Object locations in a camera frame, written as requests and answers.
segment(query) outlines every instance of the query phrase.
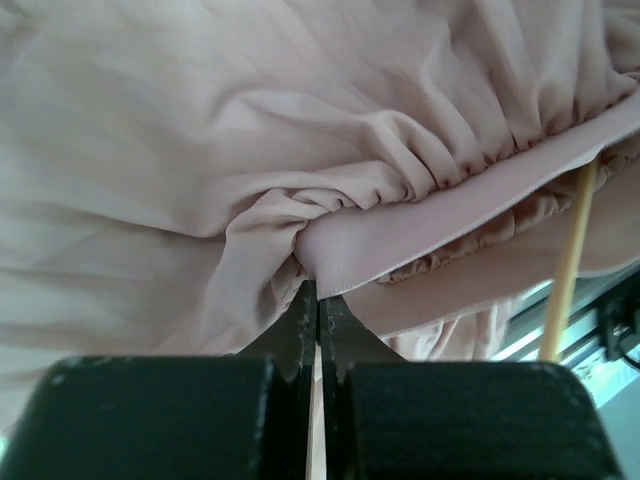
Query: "wooden stick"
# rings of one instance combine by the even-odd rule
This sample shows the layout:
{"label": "wooden stick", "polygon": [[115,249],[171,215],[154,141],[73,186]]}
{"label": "wooden stick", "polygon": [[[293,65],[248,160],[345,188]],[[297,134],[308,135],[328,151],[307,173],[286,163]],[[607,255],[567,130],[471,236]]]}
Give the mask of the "wooden stick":
{"label": "wooden stick", "polygon": [[598,173],[598,158],[583,166],[578,173],[576,199],[569,235],[560,253],[556,267],[553,290],[549,298],[547,320],[542,336],[542,345],[538,356],[541,361],[557,362],[560,356],[560,341],[567,328],[576,275],[582,255],[584,237],[591,210],[593,187]]}

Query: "gathered fabric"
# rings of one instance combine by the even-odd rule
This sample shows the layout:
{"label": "gathered fabric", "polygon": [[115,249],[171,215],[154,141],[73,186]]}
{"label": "gathered fabric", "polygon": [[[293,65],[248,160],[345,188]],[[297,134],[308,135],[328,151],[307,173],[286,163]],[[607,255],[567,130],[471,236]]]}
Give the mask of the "gathered fabric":
{"label": "gathered fabric", "polygon": [[[639,11],[0,1],[0,428],[64,356],[234,351],[306,278],[321,297],[345,293],[380,335],[526,288],[544,262],[508,291],[461,280],[453,300],[432,279],[562,221],[568,201],[544,185],[640,128]],[[618,207],[609,231],[637,219],[611,198],[637,164],[597,195],[595,210]],[[557,208],[517,214],[544,188]],[[520,230],[549,218],[428,274],[375,282],[501,214]],[[637,240],[616,242],[618,263],[600,267],[640,255]],[[425,306],[430,296],[442,300]],[[373,311],[383,298],[408,303]],[[486,357],[504,324],[488,318],[475,333],[447,320],[434,345],[455,356],[444,343],[467,338]]]}

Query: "garment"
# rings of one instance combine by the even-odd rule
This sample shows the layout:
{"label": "garment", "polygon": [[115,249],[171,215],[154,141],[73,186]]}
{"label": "garment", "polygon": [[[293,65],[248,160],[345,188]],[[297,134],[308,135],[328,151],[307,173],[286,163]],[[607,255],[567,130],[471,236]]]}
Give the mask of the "garment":
{"label": "garment", "polygon": [[[63,356],[224,353],[255,338],[309,275],[325,296],[356,286],[321,267],[364,279],[346,298],[378,333],[512,293],[475,285],[451,308],[425,308],[445,297],[433,278],[493,248],[398,285],[365,282],[638,128],[630,5],[0,3],[0,428]],[[505,169],[526,181],[489,187]],[[479,180],[483,202],[468,196]],[[428,239],[398,230],[395,214],[350,237],[380,205],[431,211],[449,195],[460,208],[439,214],[458,221],[435,222]],[[484,210],[465,218],[476,203]],[[392,255],[365,237],[393,240]],[[420,314],[369,311],[401,297]]]}

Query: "wooden dowel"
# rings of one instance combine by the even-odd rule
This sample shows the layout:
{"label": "wooden dowel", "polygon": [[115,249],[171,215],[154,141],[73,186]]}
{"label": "wooden dowel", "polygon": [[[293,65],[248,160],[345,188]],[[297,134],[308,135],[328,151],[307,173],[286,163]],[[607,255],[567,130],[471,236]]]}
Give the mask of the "wooden dowel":
{"label": "wooden dowel", "polygon": [[593,187],[598,173],[598,158],[583,166],[578,173],[576,198],[569,235],[560,253],[549,298],[547,320],[542,336],[538,358],[542,361],[557,362],[560,356],[562,334],[567,328],[571,313],[576,275],[580,265],[584,237],[591,210]]}

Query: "stick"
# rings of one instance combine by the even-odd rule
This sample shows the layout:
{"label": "stick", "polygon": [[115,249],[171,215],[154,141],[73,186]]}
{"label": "stick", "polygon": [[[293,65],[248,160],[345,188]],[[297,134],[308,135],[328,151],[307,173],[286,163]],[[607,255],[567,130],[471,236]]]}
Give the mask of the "stick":
{"label": "stick", "polygon": [[538,359],[547,362],[559,360],[560,341],[567,328],[571,303],[576,285],[576,275],[582,255],[584,237],[589,221],[593,187],[598,173],[598,158],[583,166],[578,173],[576,200],[569,235],[560,254],[549,299],[547,321],[544,326],[542,345]]}

